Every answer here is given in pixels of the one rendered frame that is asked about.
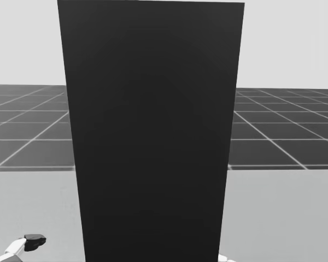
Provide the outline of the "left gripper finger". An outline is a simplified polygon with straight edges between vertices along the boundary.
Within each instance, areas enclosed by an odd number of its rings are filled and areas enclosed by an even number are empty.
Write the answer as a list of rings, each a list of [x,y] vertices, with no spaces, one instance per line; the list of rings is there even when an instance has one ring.
[[[46,237],[42,234],[26,234],[22,238],[14,240],[4,251],[10,254],[22,254],[38,249],[46,243]]]

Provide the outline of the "black screen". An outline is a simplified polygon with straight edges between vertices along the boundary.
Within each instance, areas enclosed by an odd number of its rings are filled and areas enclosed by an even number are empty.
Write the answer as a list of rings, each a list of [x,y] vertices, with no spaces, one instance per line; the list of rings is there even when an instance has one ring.
[[[57,6],[86,262],[217,262],[244,3]]]

